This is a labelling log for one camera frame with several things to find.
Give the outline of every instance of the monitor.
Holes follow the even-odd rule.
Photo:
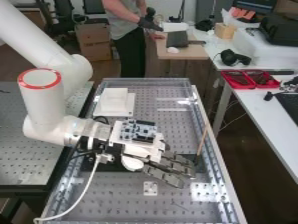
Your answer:
[[[270,13],[277,5],[277,0],[235,0],[233,4],[237,8],[253,10],[257,13]]]
[[[85,14],[105,14],[101,0],[84,0]]]

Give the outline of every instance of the dark pants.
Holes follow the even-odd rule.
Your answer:
[[[144,78],[146,70],[146,42],[144,30],[137,28],[114,40],[121,61],[122,78]]]

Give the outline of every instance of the cardboard box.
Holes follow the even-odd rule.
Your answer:
[[[298,2],[291,0],[278,0],[274,11],[278,13],[290,13],[298,15]]]
[[[78,42],[102,43],[109,42],[109,27],[105,24],[84,24],[76,27]]]
[[[109,30],[105,24],[76,27],[81,53],[89,61],[112,60]]]
[[[235,30],[234,26],[226,26],[223,23],[215,24],[215,35],[221,39],[233,39]]]
[[[106,43],[85,43],[80,44],[81,54],[89,61],[112,60],[110,44]]]

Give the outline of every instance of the wall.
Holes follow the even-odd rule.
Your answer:
[[[11,0],[14,3],[30,3],[34,0]],[[195,0],[185,1],[185,21],[195,20]],[[165,19],[169,16],[178,16],[182,0],[146,0],[148,6],[156,8],[157,13],[162,14]],[[77,13],[84,14],[82,0],[72,0],[72,4]]]

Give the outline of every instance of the white box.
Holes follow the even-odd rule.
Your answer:
[[[253,35],[238,29],[231,42],[239,52],[253,58],[255,65],[297,69],[298,47],[270,44],[258,30],[253,31]]]

